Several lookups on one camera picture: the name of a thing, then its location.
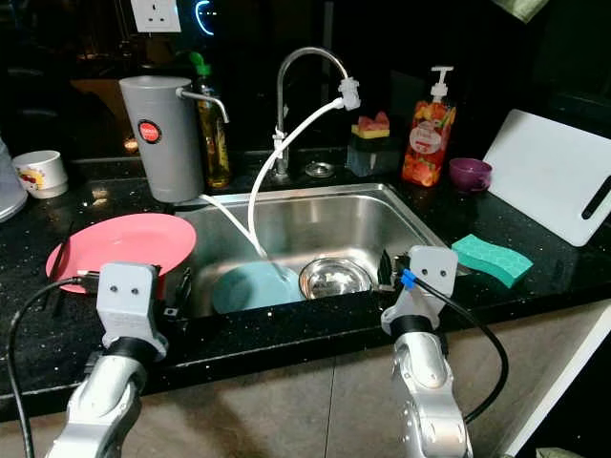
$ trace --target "sponge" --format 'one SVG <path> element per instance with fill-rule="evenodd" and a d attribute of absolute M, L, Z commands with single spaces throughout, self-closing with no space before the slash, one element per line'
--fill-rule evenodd
<path fill-rule="evenodd" d="M 458 255 L 458 262 L 496 277 L 508 288 L 533 266 L 528 258 L 518 252 L 492 245 L 473 234 L 453 243 L 452 249 Z"/>
<path fill-rule="evenodd" d="M 382 138 L 390 135 L 390 129 L 376 129 L 374 131 L 361 131 L 357 124 L 352 124 L 352 133 L 360 136 L 365 140 L 371 138 Z"/>

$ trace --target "stainless steel bowl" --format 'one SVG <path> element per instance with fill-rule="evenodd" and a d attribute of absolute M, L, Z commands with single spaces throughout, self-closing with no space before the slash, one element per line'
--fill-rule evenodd
<path fill-rule="evenodd" d="M 371 278 L 365 269 L 351 260 L 322 258 L 304 267 L 299 276 L 299 287 L 307 299 L 319 299 L 369 291 Z"/>

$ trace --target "black granite countertop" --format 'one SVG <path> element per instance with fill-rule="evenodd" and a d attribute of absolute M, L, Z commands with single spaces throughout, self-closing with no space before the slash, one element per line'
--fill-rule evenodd
<path fill-rule="evenodd" d="M 456 279 L 454 298 L 485 323 L 507 321 L 611 297 L 611 227 L 575 248 L 490 194 L 462 197 L 446 178 L 432 189 L 385 182 L 446 243 L 468 234 L 516 249 L 534 263 L 525 278 L 507 289 L 496 279 L 472 273 Z M 225 192 L 247 192 L 246 171 Z M 284 187 L 363 182 L 339 170 L 335 178 L 299 178 Z M 161 212 L 143 178 L 95 180 L 64 196 L 30 199 L 13 219 L 0 224 L 0 340 L 6 341 L 17 307 L 46 284 L 44 264 L 71 221 L 74 231 L 104 219 Z M 102 327 L 95 298 L 67 294 L 57 317 L 32 311 L 17 337 L 16 360 L 30 415 L 62 410 L 92 352 L 100 350 Z M 223 316 L 160 324 L 170 341 L 167 358 L 150 368 L 146 392 L 218 380 L 310 359 L 388 344 L 379 328 L 390 298 L 358 293 Z M 445 331 L 469 327 L 452 310 L 442 312 Z M 6 361 L 0 358 L 0 421 L 16 417 Z"/>

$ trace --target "water filter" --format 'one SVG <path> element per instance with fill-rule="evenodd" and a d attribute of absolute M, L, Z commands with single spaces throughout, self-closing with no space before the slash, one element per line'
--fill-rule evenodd
<path fill-rule="evenodd" d="M 203 173 L 193 100 L 179 98 L 191 80 L 134 76 L 119 81 L 153 197 L 182 202 L 203 193 Z"/>

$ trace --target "wire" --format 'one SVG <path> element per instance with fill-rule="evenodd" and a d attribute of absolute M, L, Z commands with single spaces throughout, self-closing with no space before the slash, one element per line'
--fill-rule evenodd
<path fill-rule="evenodd" d="M 19 414 L 19 426 L 21 426 L 21 433 L 23 435 L 23 448 L 27 458 L 34 458 L 34 446 L 32 443 L 32 430 L 30 428 L 30 419 L 23 407 L 23 400 L 21 399 L 21 387 L 19 386 L 19 380 L 17 379 L 17 370 L 15 368 L 14 359 L 14 347 L 15 337 L 17 334 L 17 328 L 21 323 L 24 315 L 30 308 L 36 303 L 38 299 L 43 297 L 48 291 L 55 289 L 63 284 L 77 284 L 81 282 L 80 277 L 70 277 L 68 279 L 55 281 L 48 284 L 44 288 L 40 288 L 34 295 L 32 295 L 26 303 L 19 310 L 15 312 L 15 315 L 11 320 L 11 328 L 9 329 L 9 338 L 7 340 L 7 366 L 9 368 L 9 380 L 11 382 L 12 394 L 15 397 L 15 403 L 17 405 L 17 412 Z"/>
<path fill-rule="evenodd" d="M 267 171 L 271 169 L 274 161 L 277 157 L 279 157 L 283 151 L 286 149 L 288 145 L 299 135 L 304 129 L 309 126 L 312 122 L 318 119 L 320 116 L 324 115 L 326 112 L 330 112 L 333 109 L 340 109 L 344 107 L 344 99 L 342 97 L 337 97 L 336 99 L 330 101 L 326 105 L 323 105 L 321 108 L 316 110 L 310 116 L 308 116 L 304 121 L 295 128 L 293 132 L 286 136 L 286 138 L 282 141 L 282 143 L 274 150 L 274 152 L 267 158 L 267 161 L 263 164 L 261 171 L 255 178 L 255 182 L 252 185 L 252 190 L 250 191 L 250 198 L 248 199 L 248 231 L 252 236 L 253 240 L 257 243 L 257 252 L 261 257 L 265 256 L 265 250 L 261 247 L 259 243 L 259 238 L 257 237 L 257 231 L 255 230 L 255 200 L 257 199 L 257 193 L 259 193 L 259 188 L 263 183 L 263 179 L 265 178 L 265 174 Z"/>
<path fill-rule="evenodd" d="M 467 310 L 465 307 L 460 305 L 455 300 L 449 298 L 445 294 L 440 293 L 424 281 L 416 278 L 414 279 L 414 282 L 422 286 L 424 289 L 429 291 L 441 301 L 445 302 L 460 316 L 468 320 L 470 323 L 479 327 L 479 329 L 481 329 L 481 331 L 486 335 L 486 337 L 490 339 L 490 342 L 492 342 L 492 344 L 495 346 L 496 351 L 498 352 L 498 357 L 500 358 L 500 374 L 498 376 L 498 381 L 496 382 L 495 388 L 491 391 L 488 397 L 484 399 L 479 406 L 477 406 L 470 413 L 465 415 L 465 423 L 470 423 L 495 401 L 495 399 L 498 397 L 498 394 L 502 391 L 503 387 L 507 383 L 507 377 L 509 375 L 509 358 L 507 358 L 507 352 L 505 351 L 505 347 L 503 347 L 503 344 L 495 335 L 495 333 L 491 331 L 486 324 L 478 320 L 469 310 Z"/>

